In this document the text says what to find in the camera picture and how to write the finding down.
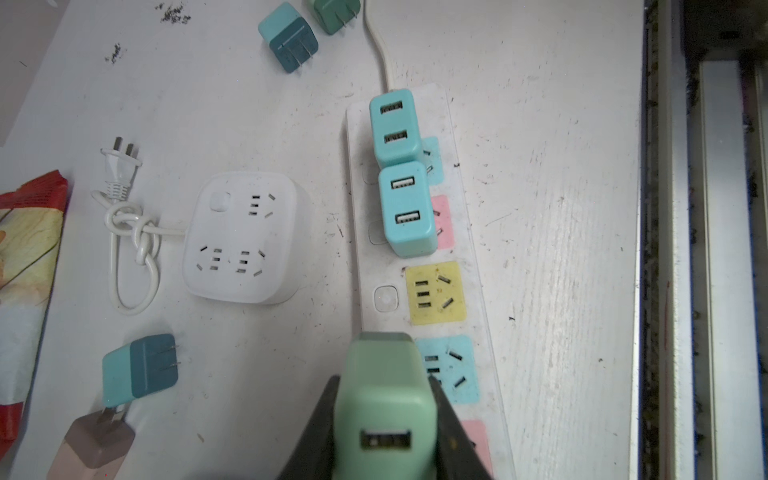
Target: white power cube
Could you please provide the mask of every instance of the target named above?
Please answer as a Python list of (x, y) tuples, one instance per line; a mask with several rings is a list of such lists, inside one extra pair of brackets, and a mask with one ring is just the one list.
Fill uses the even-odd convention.
[(228, 172), (203, 185), (182, 275), (198, 296), (280, 303), (299, 289), (310, 246), (310, 197), (282, 174)]

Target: table surface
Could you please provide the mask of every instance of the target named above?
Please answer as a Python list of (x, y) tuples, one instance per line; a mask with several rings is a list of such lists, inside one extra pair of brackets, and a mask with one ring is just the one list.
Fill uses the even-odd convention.
[[(58, 168), (71, 198), (29, 421), (10, 478), (44, 478), (72, 420), (101, 398), (101, 358), (171, 331), (179, 382), (138, 400), (122, 478), (271, 478), (326, 380), (358, 300), (344, 116), (382, 92), (360, 19), (285, 74), (257, 32), (279, 0), (72, 0), (5, 147), (0, 191)], [(396, 86), (450, 98), (518, 477), (626, 478), (636, 352), (642, 2), (378, 0)], [(115, 45), (121, 52), (112, 61)], [(131, 199), (184, 228), (214, 174), (288, 174), (314, 203), (312, 260), (289, 301), (189, 294), (164, 240), (141, 315), (108, 300), (108, 232), (89, 191), (122, 136), (144, 166)], [(121, 251), (126, 303), (147, 276)]]

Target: white button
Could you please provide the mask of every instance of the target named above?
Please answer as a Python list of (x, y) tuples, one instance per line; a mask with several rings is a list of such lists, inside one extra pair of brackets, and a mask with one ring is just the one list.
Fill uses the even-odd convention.
[(230, 195), (227, 192), (213, 192), (208, 204), (214, 212), (224, 212), (230, 207)]
[(373, 293), (373, 305), (379, 312), (397, 310), (397, 289), (392, 285), (380, 286)]
[(368, 240), (374, 245), (383, 245), (386, 243), (386, 236), (384, 235), (384, 220), (377, 220), (371, 222), (368, 226)]

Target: yellow outlet panel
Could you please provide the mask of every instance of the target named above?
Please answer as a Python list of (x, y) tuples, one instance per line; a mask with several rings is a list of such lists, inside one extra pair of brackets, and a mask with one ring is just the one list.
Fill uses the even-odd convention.
[(456, 262), (406, 268), (411, 323), (461, 322), (467, 318), (462, 274)]

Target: white power cord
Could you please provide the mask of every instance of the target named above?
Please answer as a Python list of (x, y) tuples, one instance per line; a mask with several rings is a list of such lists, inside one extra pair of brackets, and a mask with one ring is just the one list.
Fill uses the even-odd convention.
[[(114, 308), (123, 315), (136, 315), (143, 312), (157, 294), (160, 285), (160, 272), (155, 257), (160, 251), (160, 235), (183, 236), (183, 230), (156, 227), (148, 215), (142, 215), (141, 207), (126, 201), (131, 188), (131, 178), (141, 162), (131, 156), (133, 145), (128, 145), (125, 154), (120, 150), (121, 138), (114, 143), (114, 150), (102, 150), (107, 161), (108, 192), (93, 190), (91, 197), (107, 209), (104, 225), (110, 234), (109, 247), (109, 299)], [(120, 301), (118, 294), (118, 243), (119, 237), (131, 237), (136, 248), (135, 261), (149, 270), (149, 290), (144, 299), (134, 307), (127, 307)]]
[(369, 7), (369, 1), (365, 0), (365, 4), (363, 5), (363, 8), (365, 9), (362, 13), (362, 17), (366, 22), (366, 28), (368, 28), (368, 33), (371, 34), (371, 38), (373, 39), (373, 44), (376, 46), (376, 49), (379, 51), (379, 56), (382, 60), (382, 67), (384, 68), (384, 88), (386, 91), (392, 91), (395, 89), (395, 79), (392, 76), (392, 59), (389, 57), (389, 52), (386, 49), (386, 44), (384, 43), (384, 40), (382, 39), (382, 36), (379, 34), (379, 31), (376, 30), (375, 25), (373, 22), (371, 22), (371, 9)]

